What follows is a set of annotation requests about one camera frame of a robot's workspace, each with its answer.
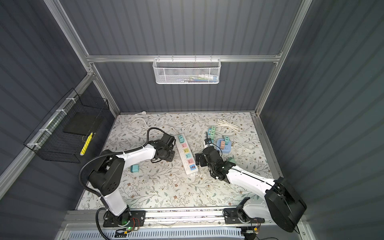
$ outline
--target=power strip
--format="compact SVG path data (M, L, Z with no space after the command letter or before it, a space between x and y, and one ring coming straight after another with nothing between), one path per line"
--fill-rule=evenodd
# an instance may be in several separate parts
M194 176L199 170L197 169L195 159L193 157L192 151L189 148L187 139L184 134L178 134L176 138L176 147L179 151L181 161L183 163L185 173L187 176Z

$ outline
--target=white wire basket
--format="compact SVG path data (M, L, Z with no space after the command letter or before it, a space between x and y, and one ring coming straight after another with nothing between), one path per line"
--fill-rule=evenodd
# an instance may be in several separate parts
M221 62L153 60L153 71L158 84L217 84Z

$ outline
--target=yellow object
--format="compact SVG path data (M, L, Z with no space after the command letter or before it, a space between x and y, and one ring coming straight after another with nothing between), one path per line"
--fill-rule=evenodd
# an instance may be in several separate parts
M91 142L92 137L93 137L93 133L91 132L91 134L87 138L87 141L85 141L85 143L84 143L84 147L80 152L80 156L83 156L85 154L85 151L87 151L88 145Z

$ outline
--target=mounting plate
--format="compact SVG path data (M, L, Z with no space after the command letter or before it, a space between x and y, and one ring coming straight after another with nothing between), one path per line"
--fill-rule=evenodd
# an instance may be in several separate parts
M146 214L145 211L131 211L132 217L137 218L139 220L139 227L144 226L145 214ZM125 227L133 227L132 217L130 218L130 222L128 223L128 225ZM105 218L107 218L107 220L104 220L103 227L119 227L118 224L120 223L117 221L117 219L113 216L113 214L110 211L107 211Z
M242 224L243 222L237 217L237 209L235 207L225 208L223 211L226 211L230 216L225 216L225 224ZM258 223L265 223L265 219L256 217Z

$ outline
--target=floral tablecloth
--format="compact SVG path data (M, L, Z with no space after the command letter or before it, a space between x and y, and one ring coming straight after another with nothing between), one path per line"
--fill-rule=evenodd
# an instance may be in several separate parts
M204 148L205 132L215 126L217 119L223 119L240 127L239 132L227 127L217 127L215 139L228 136L232 143L251 143L254 150L234 149L223 154L223 159L233 157L243 169L272 178L264 151L257 136L250 113L193 113L193 114L147 114L138 115L149 127L161 127L165 132L176 135L184 133L192 153ZM131 123L132 115L119 115L108 137L105 149L123 151L145 142L146 127L142 120ZM150 139L158 139L161 133L151 131ZM150 160L139 164L139 172L124 170L119 191L132 209L159 207L207 207L237 205L244 197L256 197L242 187L213 179L208 167L198 167L196 176L186 176L179 153L175 146L173 162ZM85 192L78 209L97 209L102 206L93 194Z

